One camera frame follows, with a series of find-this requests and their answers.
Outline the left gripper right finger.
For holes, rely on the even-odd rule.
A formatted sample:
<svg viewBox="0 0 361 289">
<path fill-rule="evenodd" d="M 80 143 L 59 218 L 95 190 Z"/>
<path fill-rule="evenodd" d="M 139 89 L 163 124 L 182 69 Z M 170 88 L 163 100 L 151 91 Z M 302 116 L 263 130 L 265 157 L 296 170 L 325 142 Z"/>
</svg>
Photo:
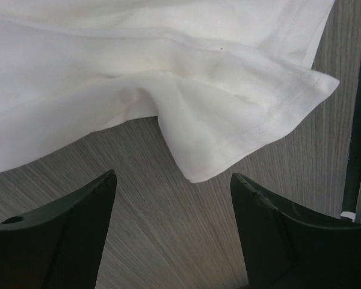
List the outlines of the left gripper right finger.
<svg viewBox="0 0 361 289">
<path fill-rule="evenodd" d="M 361 224 L 310 210 L 240 173 L 230 192 L 250 288 L 361 288 Z"/>
</svg>

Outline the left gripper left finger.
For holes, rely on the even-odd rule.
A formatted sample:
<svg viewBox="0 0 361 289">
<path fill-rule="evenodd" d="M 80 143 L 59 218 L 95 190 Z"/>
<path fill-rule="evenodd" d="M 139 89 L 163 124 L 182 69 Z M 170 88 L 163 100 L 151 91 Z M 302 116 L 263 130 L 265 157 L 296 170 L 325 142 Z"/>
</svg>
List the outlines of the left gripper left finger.
<svg viewBox="0 0 361 289">
<path fill-rule="evenodd" d="M 94 288 L 117 177 L 110 170 L 77 191 L 0 223 L 0 288 Z"/>
</svg>

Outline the white t-shirt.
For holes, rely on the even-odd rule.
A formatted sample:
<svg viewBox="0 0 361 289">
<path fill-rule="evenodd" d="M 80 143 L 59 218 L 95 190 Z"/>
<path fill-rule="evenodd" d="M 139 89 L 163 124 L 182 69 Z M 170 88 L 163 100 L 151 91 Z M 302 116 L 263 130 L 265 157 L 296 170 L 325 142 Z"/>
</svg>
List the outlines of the white t-shirt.
<svg viewBox="0 0 361 289">
<path fill-rule="evenodd" d="M 191 182 L 292 132 L 337 88 L 333 1 L 0 1 L 0 173 L 157 117 Z"/>
</svg>

